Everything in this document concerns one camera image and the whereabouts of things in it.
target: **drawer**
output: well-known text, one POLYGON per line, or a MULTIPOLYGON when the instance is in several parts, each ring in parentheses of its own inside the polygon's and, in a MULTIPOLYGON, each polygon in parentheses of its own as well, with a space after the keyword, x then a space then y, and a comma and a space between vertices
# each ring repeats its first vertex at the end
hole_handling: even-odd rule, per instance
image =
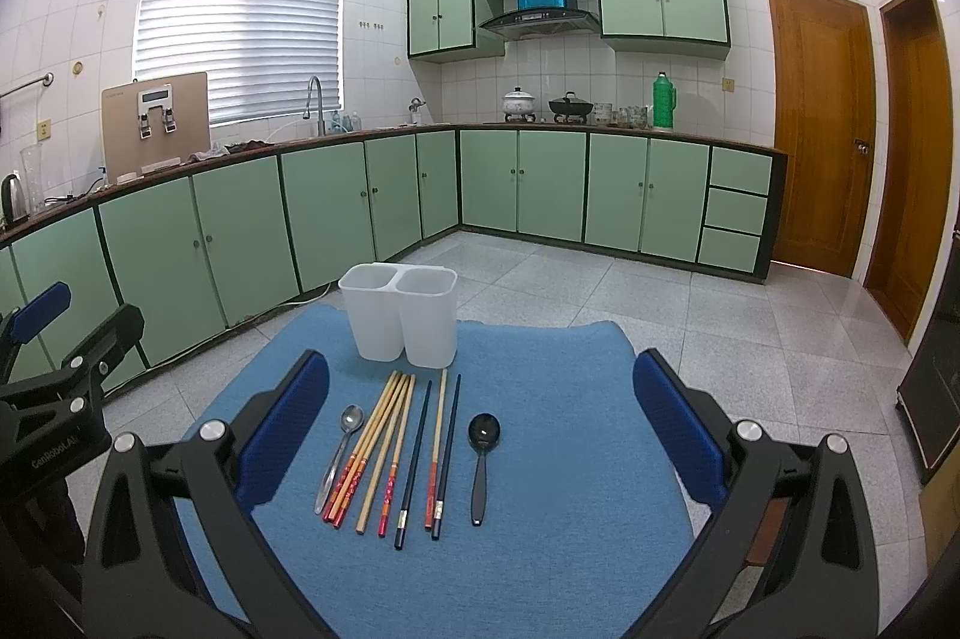
POLYGON ((710 183, 716 187, 765 195, 770 190, 772 159, 766 154, 714 146, 710 183))
POLYGON ((759 236, 763 232, 763 217, 766 212, 765 197, 710 188, 707 197, 707 225, 759 236))
POLYGON ((744 236, 743 233, 727 233, 704 227, 697 262, 752 273, 757 264, 759 247, 760 238, 757 236, 744 236))

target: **window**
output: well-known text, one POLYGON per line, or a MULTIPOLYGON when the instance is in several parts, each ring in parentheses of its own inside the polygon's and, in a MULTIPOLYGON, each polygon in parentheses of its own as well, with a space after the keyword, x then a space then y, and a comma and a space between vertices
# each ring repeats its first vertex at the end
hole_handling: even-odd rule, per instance
POLYGON ((340 60, 340 0, 140 0, 134 76, 205 70, 210 124, 302 113, 312 75, 339 108, 340 60))

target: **green thermos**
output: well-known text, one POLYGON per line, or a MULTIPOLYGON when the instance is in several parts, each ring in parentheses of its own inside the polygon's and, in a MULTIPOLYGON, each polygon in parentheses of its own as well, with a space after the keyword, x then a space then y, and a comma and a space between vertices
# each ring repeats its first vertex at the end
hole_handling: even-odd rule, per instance
POLYGON ((676 107, 677 88, 661 71, 654 81, 654 127, 673 129, 673 110, 676 107))

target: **blue gripper pad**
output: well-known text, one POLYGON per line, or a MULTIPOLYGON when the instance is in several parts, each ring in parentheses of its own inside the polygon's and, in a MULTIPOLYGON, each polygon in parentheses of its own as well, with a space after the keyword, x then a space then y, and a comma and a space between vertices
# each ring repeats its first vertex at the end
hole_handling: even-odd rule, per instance
POLYGON ((317 418, 330 388, 326 360, 312 353, 274 402, 239 455, 235 495, 243 510, 267 503, 280 487, 296 451, 317 418))
POLYGON ((723 452, 649 352, 634 362, 634 394, 690 498, 717 512, 728 493, 723 452))
POLYGON ((70 308, 70 287, 57 281, 13 314, 10 336, 14 344, 27 344, 70 308))

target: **white pot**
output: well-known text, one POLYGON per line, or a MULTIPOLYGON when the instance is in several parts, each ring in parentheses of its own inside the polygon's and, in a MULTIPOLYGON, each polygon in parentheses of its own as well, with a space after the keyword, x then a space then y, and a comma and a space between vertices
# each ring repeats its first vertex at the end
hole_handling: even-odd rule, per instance
POLYGON ((534 113, 534 96, 518 86, 503 95, 503 113, 534 113))

